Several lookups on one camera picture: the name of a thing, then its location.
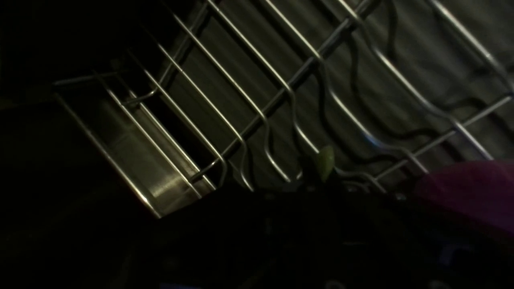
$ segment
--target purple object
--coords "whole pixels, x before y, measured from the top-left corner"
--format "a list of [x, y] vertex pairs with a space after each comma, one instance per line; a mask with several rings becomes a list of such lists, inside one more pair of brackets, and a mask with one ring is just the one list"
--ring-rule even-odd
[[465, 163], [423, 179], [415, 197], [471, 224], [514, 240], [514, 166]]

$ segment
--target wire rack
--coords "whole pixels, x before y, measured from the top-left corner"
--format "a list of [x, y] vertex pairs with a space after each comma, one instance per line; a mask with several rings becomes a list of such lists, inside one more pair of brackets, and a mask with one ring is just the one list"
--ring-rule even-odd
[[[70, 97], [78, 89], [60, 97], [158, 217], [230, 177], [291, 190], [299, 156], [328, 147], [349, 187], [399, 198], [439, 168], [513, 158], [510, 2], [203, 0], [176, 12], [160, 2], [123, 57], [58, 84], [95, 84], [119, 111], [95, 126], [86, 97]], [[107, 134], [121, 118], [153, 148], [147, 168], [126, 160], [148, 152], [119, 155], [127, 137]], [[174, 179], [143, 180], [155, 163]]]

